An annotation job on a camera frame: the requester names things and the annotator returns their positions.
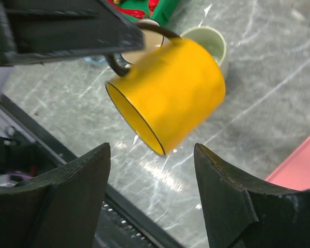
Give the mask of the cream mug black handle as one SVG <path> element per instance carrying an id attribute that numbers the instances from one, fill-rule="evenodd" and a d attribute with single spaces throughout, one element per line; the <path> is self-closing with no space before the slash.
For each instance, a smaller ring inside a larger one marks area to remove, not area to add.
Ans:
<path id="1" fill-rule="evenodd" d="M 138 51 L 125 52 L 121 54 L 122 59 L 130 65 L 135 64 L 137 61 L 139 61 L 142 57 L 149 54 L 150 52 L 159 49 L 166 41 L 166 38 L 163 35 L 156 32 L 144 29 L 142 30 L 142 32 L 144 48 Z"/>

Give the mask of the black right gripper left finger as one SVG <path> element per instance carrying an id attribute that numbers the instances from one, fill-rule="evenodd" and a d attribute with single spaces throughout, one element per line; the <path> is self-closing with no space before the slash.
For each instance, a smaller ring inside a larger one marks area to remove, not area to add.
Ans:
<path id="1" fill-rule="evenodd" d="M 111 169 L 104 143 L 51 171 L 0 187 L 0 247 L 91 247 Z"/>

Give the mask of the yellow mug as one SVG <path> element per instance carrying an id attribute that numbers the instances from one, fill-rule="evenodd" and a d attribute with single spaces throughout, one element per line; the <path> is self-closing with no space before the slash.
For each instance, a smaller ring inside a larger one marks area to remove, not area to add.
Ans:
<path id="1" fill-rule="evenodd" d="M 153 24 L 137 26 L 169 43 L 130 68 L 108 55 L 115 76 L 105 88 L 134 132 L 153 152 L 166 156 L 223 102 L 225 80 L 215 59 L 194 40 Z"/>

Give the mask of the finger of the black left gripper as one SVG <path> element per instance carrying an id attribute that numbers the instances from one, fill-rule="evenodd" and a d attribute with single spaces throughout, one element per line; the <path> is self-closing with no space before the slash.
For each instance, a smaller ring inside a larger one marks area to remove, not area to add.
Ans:
<path id="1" fill-rule="evenodd" d="M 0 1 L 0 67 L 143 46 L 142 31 L 107 1 Z"/>

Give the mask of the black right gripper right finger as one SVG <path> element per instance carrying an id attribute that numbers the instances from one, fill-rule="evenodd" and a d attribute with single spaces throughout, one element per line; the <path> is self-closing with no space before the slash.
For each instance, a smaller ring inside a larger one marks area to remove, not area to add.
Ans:
<path id="1" fill-rule="evenodd" d="M 310 247 L 310 189 L 266 182 L 202 144 L 194 165 L 210 247 Z"/>

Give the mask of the pale green mug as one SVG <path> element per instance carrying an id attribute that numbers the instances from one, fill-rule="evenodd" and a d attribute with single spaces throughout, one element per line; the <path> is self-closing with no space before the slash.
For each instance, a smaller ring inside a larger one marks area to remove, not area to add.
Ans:
<path id="1" fill-rule="evenodd" d="M 191 39 L 206 49 L 215 59 L 226 80 L 229 69 L 228 48 L 223 35 L 218 30 L 209 26 L 192 27 L 180 36 Z"/>

